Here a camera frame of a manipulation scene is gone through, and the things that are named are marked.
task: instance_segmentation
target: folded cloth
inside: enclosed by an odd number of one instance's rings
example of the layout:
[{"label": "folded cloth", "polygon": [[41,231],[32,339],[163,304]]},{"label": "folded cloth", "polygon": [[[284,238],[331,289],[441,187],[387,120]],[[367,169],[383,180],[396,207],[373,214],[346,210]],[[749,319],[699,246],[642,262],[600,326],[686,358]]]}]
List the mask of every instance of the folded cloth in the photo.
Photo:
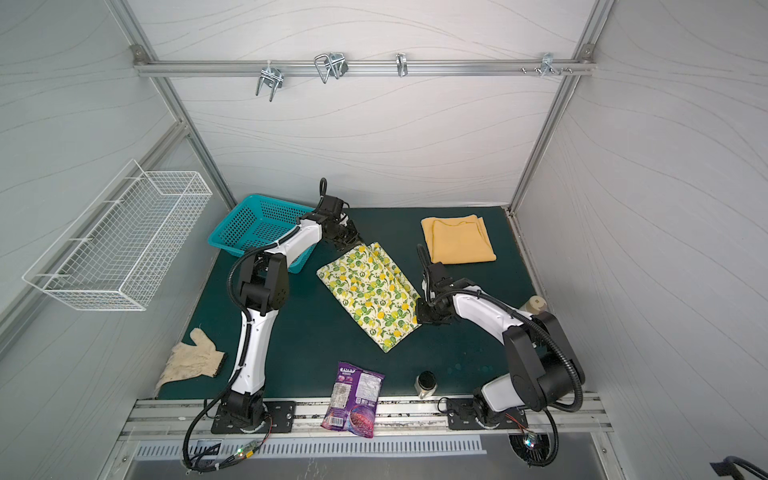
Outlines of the folded cloth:
[{"label": "folded cloth", "polygon": [[425,218],[424,238],[433,263],[492,262],[496,255],[482,217]]},{"label": "folded cloth", "polygon": [[317,276],[384,353],[419,326],[419,294],[378,243],[355,247]]},{"label": "folded cloth", "polygon": [[224,352],[216,351],[216,346],[201,329],[192,329],[190,338],[194,346],[179,342],[170,351],[170,358],[155,388],[177,380],[191,379],[205,375],[214,377],[224,363]]}]

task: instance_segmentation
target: work glove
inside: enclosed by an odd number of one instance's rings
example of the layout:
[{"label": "work glove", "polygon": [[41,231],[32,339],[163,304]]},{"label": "work glove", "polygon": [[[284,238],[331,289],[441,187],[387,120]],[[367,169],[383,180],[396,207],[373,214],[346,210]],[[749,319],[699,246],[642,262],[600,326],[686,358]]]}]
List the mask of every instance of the work glove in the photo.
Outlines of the work glove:
[{"label": "work glove", "polygon": [[170,351],[170,358],[160,381],[157,382],[157,389],[168,382],[192,379],[200,375],[214,377],[218,374],[226,353],[218,352],[214,343],[201,329],[192,329],[190,338],[194,346],[179,342]]}]

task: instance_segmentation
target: teal plastic basket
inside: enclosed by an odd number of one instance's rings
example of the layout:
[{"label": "teal plastic basket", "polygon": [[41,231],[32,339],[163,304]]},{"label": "teal plastic basket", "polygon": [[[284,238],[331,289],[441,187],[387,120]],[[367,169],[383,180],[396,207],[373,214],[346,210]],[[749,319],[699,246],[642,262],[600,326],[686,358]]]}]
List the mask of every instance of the teal plastic basket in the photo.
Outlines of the teal plastic basket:
[{"label": "teal plastic basket", "polygon": [[[298,219],[314,210],[299,204],[292,204],[262,195],[251,195],[240,202],[227,218],[208,237],[212,247],[218,247],[242,257],[251,247],[263,247],[279,239],[298,224]],[[298,273],[310,258],[315,246],[304,250],[299,258],[288,267],[291,273]]]}]

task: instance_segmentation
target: wavy line wall pattern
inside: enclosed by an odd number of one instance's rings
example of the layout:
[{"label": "wavy line wall pattern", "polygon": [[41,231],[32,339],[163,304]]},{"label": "wavy line wall pattern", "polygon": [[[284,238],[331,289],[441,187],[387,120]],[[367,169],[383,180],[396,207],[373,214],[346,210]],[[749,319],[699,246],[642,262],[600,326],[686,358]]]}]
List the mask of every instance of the wavy line wall pattern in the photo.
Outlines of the wavy line wall pattern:
[{"label": "wavy line wall pattern", "polygon": [[518,212],[628,478],[768,467],[766,25],[618,2]]},{"label": "wavy line wall pattern", "polygon": [[[131,6],[164,60],[570,58],[592,6],[522,0],[151,2]],[[313,204],[317,181],[356,207],[501,205],[557,90],[554,78],[174,80],[240,200]]]},{"label": "wavy line wall pattern", "polygon": [[[174,118],[134,72],[102,0],[4,2],[0,11],[2,311],[25,288],[25,270]],[[162,167],[202,170],[186,144]],[[184,331],[217,252],[207,235],[226,211],[214,195],[146,312],[44,303],[0,360],[0,477],[98,476]]]}]

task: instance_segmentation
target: white wire basket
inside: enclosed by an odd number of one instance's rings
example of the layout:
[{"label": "white wire basket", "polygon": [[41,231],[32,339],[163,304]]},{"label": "white wire basket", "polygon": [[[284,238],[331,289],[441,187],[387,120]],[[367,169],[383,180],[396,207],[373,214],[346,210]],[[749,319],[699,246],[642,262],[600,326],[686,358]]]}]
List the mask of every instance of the white wire basket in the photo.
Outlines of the white wire basket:
[{"label": "white wire basket", "polygon": [[132,161],[22,278],[76,310],[145,310],[210,196],[195,171]]}]

